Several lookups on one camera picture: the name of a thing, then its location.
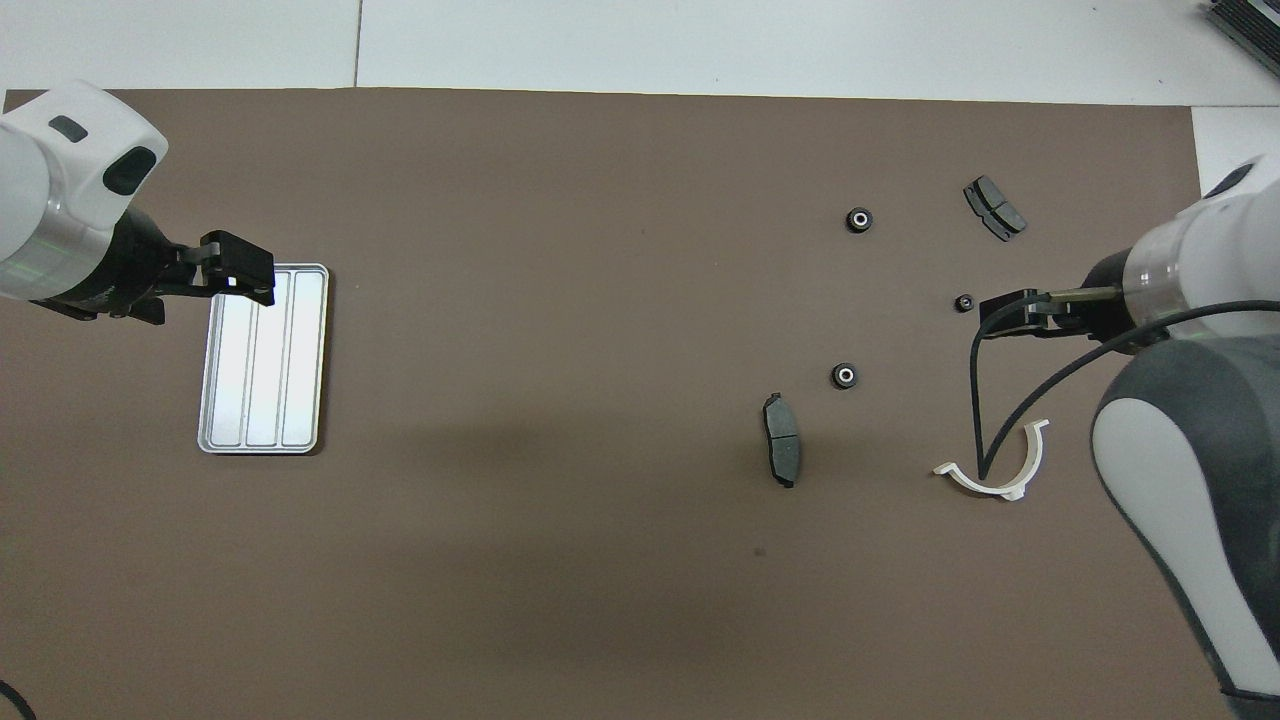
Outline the brown table mat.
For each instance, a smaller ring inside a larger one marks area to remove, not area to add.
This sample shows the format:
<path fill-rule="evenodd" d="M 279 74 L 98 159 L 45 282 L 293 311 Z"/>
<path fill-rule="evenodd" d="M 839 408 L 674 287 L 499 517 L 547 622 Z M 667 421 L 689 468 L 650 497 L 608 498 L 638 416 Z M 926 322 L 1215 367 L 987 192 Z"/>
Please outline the brown table mat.
<path fill-rule="evenodd" d="M 207 302 L 0 300 L 0 678 L 40 720 L 1231 720 L 1094 474 L 1124 356 L 1036 407 L 1024 500 L 932 474 L 974 460 L 954 300 L 1078 286 L 1194 202 L 1188 109 L 122 100 L 168 236 L 329 269 L 321 441 L 198 448 Z"/>

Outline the silver metal tray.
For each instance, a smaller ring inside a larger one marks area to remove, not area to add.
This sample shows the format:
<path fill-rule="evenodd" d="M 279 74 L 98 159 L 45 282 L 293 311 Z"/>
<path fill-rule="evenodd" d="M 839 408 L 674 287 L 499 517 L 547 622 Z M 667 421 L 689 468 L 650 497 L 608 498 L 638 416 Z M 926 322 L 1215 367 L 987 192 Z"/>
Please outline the silver metal tray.
<path fill-rule="evenodd" d="M 320 443 L 330 272 L 278 264 L 274 299 L 212 301 L 196 436 L 206 454 L 306 455 Z"/>

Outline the dark grey brake pad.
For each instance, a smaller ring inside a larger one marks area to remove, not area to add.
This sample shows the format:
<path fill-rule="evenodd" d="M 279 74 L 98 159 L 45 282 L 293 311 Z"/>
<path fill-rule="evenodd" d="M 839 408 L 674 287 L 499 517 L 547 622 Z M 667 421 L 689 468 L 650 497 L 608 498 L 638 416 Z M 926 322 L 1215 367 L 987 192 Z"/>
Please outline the dark grey brake pad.
<path fill-rule="evenodd" d="M 783 488 L 797 484 L 803 465 L 801 441 L 794 410 L 781 393 L 764 402 L 762 416 L 769 450 L 771 475 Z"/>
<path fill-rule="evenodd" d="M 1010 241 L 1028 228 L 1028 222 L 988 177 L 979 176 L 963 190 L 968 206 L 998 240 Z"/>

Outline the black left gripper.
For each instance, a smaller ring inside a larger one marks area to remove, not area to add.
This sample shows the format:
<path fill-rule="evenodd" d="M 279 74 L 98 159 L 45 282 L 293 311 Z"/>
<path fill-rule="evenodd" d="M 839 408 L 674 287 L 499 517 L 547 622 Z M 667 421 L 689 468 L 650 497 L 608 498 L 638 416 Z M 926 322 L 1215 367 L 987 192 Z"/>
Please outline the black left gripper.
<path fill-rule="evenodd" d="M 247 299 L 259 305 L 274 305 L 274 256 L 266 249 L 230 232 L 210 232 L 202 237 L 207 259 L 202 261 L 210 284 L 225 286 L 218 295 Z M 78 284 L 35 304 L 78 322 L 101 315 L 132 318 L 142 323 L 164 323 L 163 296 L 172 291 L 197 297 L 197 266 L 182 259 L 186 246 L 163 240 L 159 243 L 127 240 L 111 242 L 101 261 Z"/>

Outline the dark ribbed metal block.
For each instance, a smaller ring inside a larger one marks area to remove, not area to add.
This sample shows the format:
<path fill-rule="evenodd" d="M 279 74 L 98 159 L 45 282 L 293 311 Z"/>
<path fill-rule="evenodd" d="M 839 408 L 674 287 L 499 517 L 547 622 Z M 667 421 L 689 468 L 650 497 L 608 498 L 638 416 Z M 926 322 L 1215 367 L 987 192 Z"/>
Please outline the dark ribbed metal block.
<path fill-rule="evenodd" d="M 1280 0 L 1208 0 L 1204 14 L 1213 27 L 1280 79 Z"/>

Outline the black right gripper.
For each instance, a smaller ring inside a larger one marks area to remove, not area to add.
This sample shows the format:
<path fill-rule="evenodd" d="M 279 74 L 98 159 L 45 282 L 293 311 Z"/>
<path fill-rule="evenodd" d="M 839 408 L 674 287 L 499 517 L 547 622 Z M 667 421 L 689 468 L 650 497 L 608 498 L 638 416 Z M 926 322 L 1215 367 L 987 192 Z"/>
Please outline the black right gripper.
<path fill-rule="evenodd" d="M 1084 288 L 1121 287 L 1124 265 L 1094 265 L 1083 281 Z M 982 302 L 982 318 L 991 319 L 1012 307 L 1009 316 L 1001 318 L 986 332 L 986 338 L 1032 336 L 1043 337 L 1050 331 L 1051 316 L 1046 315 L 1044 302 L 1048 295 L 1039 290 L 1016 290 L 987 299 Z M 1084 334 L 1105 343 L 1134 331 L 1138 323 L 1132 316 L 1120 293 L 1115 299 L 1068 304 L 1064 313 L 1052 315 L 1052 323 L 1069 334 Z"/>

